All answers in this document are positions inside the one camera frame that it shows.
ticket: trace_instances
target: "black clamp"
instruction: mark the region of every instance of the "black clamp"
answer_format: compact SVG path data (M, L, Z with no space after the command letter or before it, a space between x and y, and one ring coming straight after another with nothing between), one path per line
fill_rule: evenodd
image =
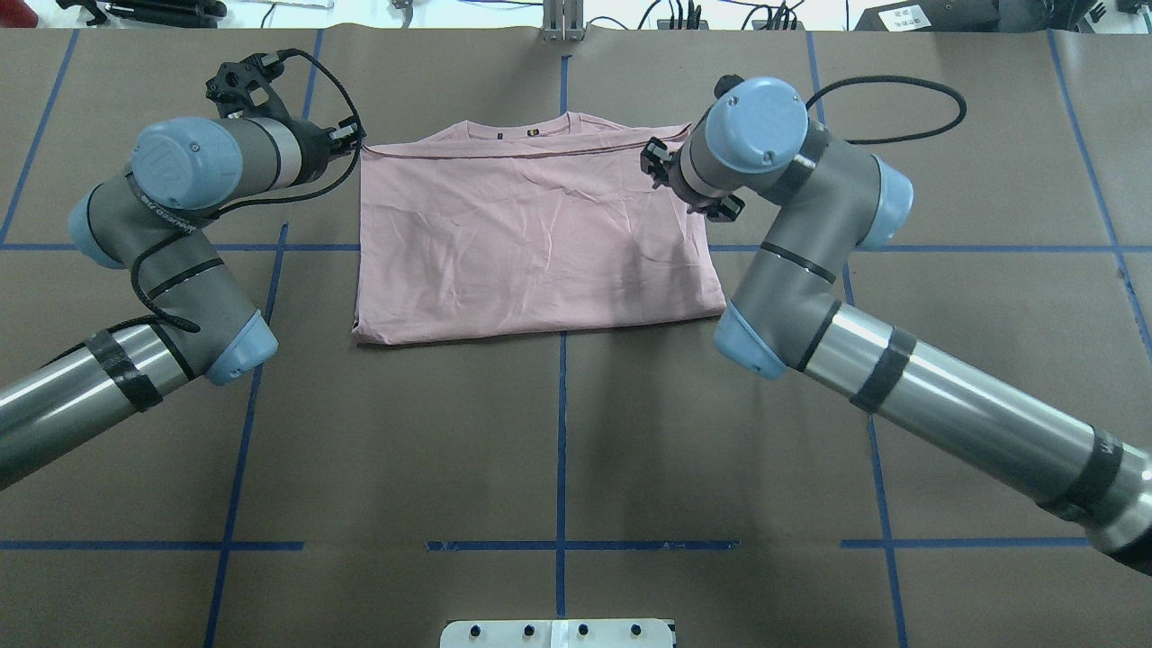
M657 137L647 141L644 145L644 150L641 151L641 171L645 174L651 175L653 187L670 186L668 182L669 169L679 164L677 159L680 153L676 155L668 152L668 145L665 144ZM689 212L699 212L704 214L712 223L733 223L740 216L740 212L744 210L744 201L737 198L736 196L725 196L722 198L704 198L700 202L690 202Z
M92 20L88 21L88 27L96 27L108 22L108 16L96 6L96 0L56 0L56 6L61 9L83 7L92 14Z

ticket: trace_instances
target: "blue tape line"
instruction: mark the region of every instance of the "blue tape line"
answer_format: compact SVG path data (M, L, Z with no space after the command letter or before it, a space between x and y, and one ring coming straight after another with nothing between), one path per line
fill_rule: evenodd
M1136 288L1132 286L1132 276L1128 271L1128 262L1120 250L1120 239L1116 236L1116 228L1112 221L1112 213L1104 201L1104 193L1100 190L1100 181L1096 174L1096 166L1092 157L1087 153L1087 145L1084 143L1084 134L1081 133L1079 120L1076 118L1076 108L1073 106L1071 95L1068 92L1068 83L1064 81L1064 67L1060 62L1060 51L1056 47L1056 37L1053 30L1048 30L1048 48L1052 51L1052 62L1056 69L1056 81L1060 84L1060 95L1064 99L1064 108L1068 111L1068 120L1073 126L1073 135L1076 137L1076 146L1079 148L1081 157L1084 159L1084 168L1087 169L1087 179L1092 184L1092 194L1096 196L1096 204L1100 208L1100 217L1104 219L1104 228L1108 232L1108 242L1116 255L1116 265L1120 268L1121 278L1124 281L1124 292L1128 293L1128 302L1132 307L1136 316L1136 326L1140 331L1140 339L1144 341L1144 353L1152 361L1152 336L1149 334L1147 319L1144 317L1144 309L1140 300L1136 296Z
M12 251L71 251L76 250L76 246L71 243L3 243L0 246L0 250L12 250Z
M876 438L876 420L869 414L867 437L872 445L872 480L876 484L876 500L880 510L880 533L884 535L884 557L888 564L888 589L892 592L892 608L896 620L896 639L901 648L908 648L908 627L904 624L904 603L900 594L900 575L896 572L896 551L892 545L892 523L888 519L888 496L884 487L884 468L880 464L880 444Z
M556 415L556 618L566 616L566 555L568 536L568 332L560 333L560 377Z
M6 540L0 551L218 551L219 542L134 540Z
M272 262L272 280L268 281L268 296L264 302L264 321L272 324L272 311L276 307L276 291L280 289L280 271L283 269L285 249L288 243L288 224L280 226L280 239L276 240L276 258Z
M730 551L738 540L639 540L568 541L571 551Z
M272 312L276 306L276 291L280 287L280 271L283 268L285 242L288 240L288 224L280 227L280 239L276 242L276 258L272 264L272 279L268 281L268 296L264 306L264 318L272 322ZM236 528L236 510L240 507L240 491L244 483L244 468L248 465L248 445L252 438L252 425L256 422L256 400L260 393L260 382L264 378L264 366L252 371L252 386L248 392L248 409L244 413L244 430L240 436L240 452L236 455L236 472L232 479L232 496L228 500L228 518L225 521L223 541L220 547L220 562L217 564L215 586L212 588L212 605L209 609L207 628L204 631L204 646L211 648L215 642L217 621L220 619L220 603L223 600L225 577L228 574L228 555L232 551L232 538Z
M20 169L20 178L16 180L16 189L13 190L12 199L8 202L8 211L5 213L3 224L0 225L0 243L3 243L8 238L12 219L16 216L16 205L20 204L20 195L24 193L24 182L28 181L28 174L32 171L32 161L36 160L36 150L40 148L44 128L48 125L48 115L52 114L52 107L56 104L56 96L60 95L60 85L63 84L65 74L68 71L68 62L71 61L73 52L76 51L76 40L78 38L79 30L74 29L71 38L68 39L68 48L65 50L65 58L60 61L60 69L56 70L56 81L52 84L52 92L48 93L48 103L44 105L44 112L40 114L40 123L36 127L36 135L32 136L32 145L29 146L28 156L24 158L24 166Z
M0 551L219 551L221 542L172 540L0 540ZM303 542L237 542L233 551L303 551Z
M232 551L303 551L303 542L233 542Z
M320 60L320 47L324 46L324 30L316 30L316 43L312 44L312 58ZM312 90L316 89L316 66L311 66L311 70L308 73L308 90L304 91L304 110L301 111L300 115L303 119L308 119L308 114L312 111Z
M841 549L1043 549L1091 547L1084 537L917 537L904 540L842 540Z
M552 540L463 540L457 542L429 542L427 551L555 551Z
M816 95L820 91L820 70L816 65L816 39L811 31L805 31L804 38L808 40L808 67L812 70L812 93ZM824 121L824 99L816 103L816 119L820 120L820 123L826 123Z
M848 302L848 306L856 306L856 291L852 289L852 271L848 268L847 263L840 270L840 277L844 282L844 301Z
M1112 253L1111 246L885 246L867 253L1039 253L1091 254Z
M229 551L220 551L220 562L217 564L215 585L212 586L212 606L209 610L209 626L204 631L204 648L212 648L215 643L215 626L220 620L220 600L223 598L223 575L228 572Z
M430 552L454 551L554 551L551 540L464 540L429 542ZM738 540L567 540L566 551L730 551Z
M571 54L560 56L560 114L568 112L568 59Z

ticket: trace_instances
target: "blue grid line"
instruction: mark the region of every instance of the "blue grid line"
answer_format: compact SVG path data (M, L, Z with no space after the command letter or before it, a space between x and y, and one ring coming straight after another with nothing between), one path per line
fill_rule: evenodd
M556 618L567 616L566 555L568 537L568 332L560 333L560 376L556 415Z
M808 67L812 71L812 93L816 95L820 91L820 70L816 65L816 39L811 31L805 31L804 38L808 40ZM820 123L826 123L824 121L824 99L816 103L816 119L820 120Z
M320 60L320 47L324 46L324 30L316 30L316 43L312 44L312 58ZM312 112L312 91L316 90L316 66L310 66L308 73L308 90L304 91L304 107L301 110L300 116L308 119L308 114Z
M551 540L476 540L429 542L429 552L456 551L554 551L559 543ZM566 551L730 551L738 540L566 540Z
M844 282L844 301L856 306L856 291L852 288L852 273L846 263L840 274ZM876 488L876 503L880 513L880 534L884 537L884 558L888 566L888 592L892 595L892 612L896 624L896 641L900 648L908 648L908 626L904 623L904 597L900 592L900 572L896 570L896 550L892 544L892 522L888 518L888 495L884 485L884 465L880 461L880 444L876 437L876 420L867 416L867 436L872 451L872 483Z
M568 112L568 59L571 54L560 56L560 114Z
M272 279L268 281L268 296L264 307L264 318L272 322L272 311L276 303L276 289L280 287L280 271L283 268L283 246L288 240L288 224L280 227L276 258L272 265ZM256 422L256 400L260 393L260 382L264 377L264 366L252 371L252 384L248 392L248 409L244 414L244 429L240 437L240 452L236 454L236 472L232 480L232 496L228 500L228 519L225 522L223 541L220 547L220 562L217 564L215 585L212 588L212 605L209 609L207 628L204 632L204 646L211 648L215 642L217 623L220 620L220 603L223 600L225 577L228 573L228 558L232 553L232 538L236 528L236 511L240 507L240 491L244 483L244 468L248 465L248 445L252 437L252 425Z
M1081 133L1079 120L1076 118L1076 108L1073 106L1071 95L1068 92L1068 83L1064 80L1064 67L1060 62L1060 51L1056 47L1056 37L1053 30L1048 30L1048 48L1052 51L1052 63L1056 69L1056 81L1060 84L1060 95L1064 99L1064 108L1068 111L1068 121L1071 122L1073 135L1076 137L1076 146L1079 148L1081 157L1084 159L1084 168L1087 171L1087 179L1092 183L1092 194L1096 196L1096 204L1100 208L1100 218L1104 219L1104 228L1108 232L1108 242L1112 243L1116 255L1116 265L1124 281L1124 292L1128 293L1128 302L1132 307L1132 315L1136 317L1136 325L1140 331L1140 339L1144 341L1144 353L1152 361L1152 337L1149 336L1147 321L1144 318L1144 309L1140 308L1140 300L1136 296L1136 288L1132 287L1132 276L1128 271L1128 262L1120 250L1120 239L1116 236L1116 228L1112 221L1112 213L1104 201L1104 193L1100 190L1100 180L1096 174L1096 166L1092 164L1092 156L1087 152L1084 143L1084 134Z
M1085 537L915 537L903 540L842 540L841 549L1043 549L1091 547Z
M63 84L65 74L68 73L68 63L71 61L73 52L76 51L76 40L78 38L79 30L74 29L71 38L68 39L68 48L65 50L65 58L60 61L60 69L56 70L56 81L52 84L52 92L48 93L48 101L44 105L44 112L40 114L40 123L36 127L36 135L32 136L32 145L28 148L24 166L20 169L20 178L16 180L16 188L13 190L12 199L8 202L8 211L5 213L3 224L0 225L0 244L8 238L12 219L16 216L16 205L20 204L20 195L24 193L24 182L28 181L28 174L32 171L36 151L40 148L40 138L44 136L44 129L48 125L48 115L52 114L52 107L55 106L56 96L60 95L60 86Z
M0 551L220 551L222 542L172 540L0 540ZM234 542L232 551L303 551L303 542Z

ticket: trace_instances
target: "folded shirt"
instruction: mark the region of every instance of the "folded shirt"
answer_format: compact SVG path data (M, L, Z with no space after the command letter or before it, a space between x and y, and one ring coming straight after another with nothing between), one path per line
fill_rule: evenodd
M366 146L353 337L388 345L654 324L721 312L700 214L652 188L639 152L688 125L566 113L463 121Z

